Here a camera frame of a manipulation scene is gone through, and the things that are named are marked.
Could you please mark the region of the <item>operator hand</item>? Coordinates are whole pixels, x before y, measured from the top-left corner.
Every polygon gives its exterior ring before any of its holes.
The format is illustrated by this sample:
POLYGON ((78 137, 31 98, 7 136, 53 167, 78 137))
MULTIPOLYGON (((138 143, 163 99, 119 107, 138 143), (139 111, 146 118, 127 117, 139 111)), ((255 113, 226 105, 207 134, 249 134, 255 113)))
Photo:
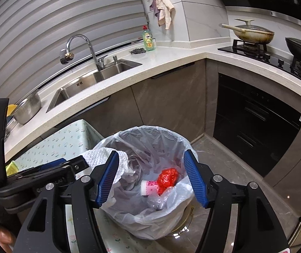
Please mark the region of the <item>operator hand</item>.
POLYGON ((0 246, 7 253, 13 253, 16 237, 7 229, 0 226, 0 246))

